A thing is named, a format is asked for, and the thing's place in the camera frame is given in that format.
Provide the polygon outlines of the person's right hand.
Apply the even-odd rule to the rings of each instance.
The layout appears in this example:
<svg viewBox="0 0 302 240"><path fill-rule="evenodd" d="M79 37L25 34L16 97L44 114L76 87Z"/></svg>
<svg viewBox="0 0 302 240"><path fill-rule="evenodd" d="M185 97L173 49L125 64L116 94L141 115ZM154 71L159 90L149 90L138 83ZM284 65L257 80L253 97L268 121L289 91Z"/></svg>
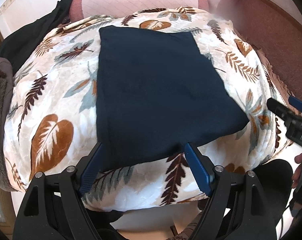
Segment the person's right hand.
<svg viewBox="0 0 302 240"><path fill-rule="evenodd" d="M302 171L302 153L297 155L294 158L294 161L296 164L298 164L298 167L296 168L295 172L292 176L292 188L295 189L299 184L299 179Z"/></svg>

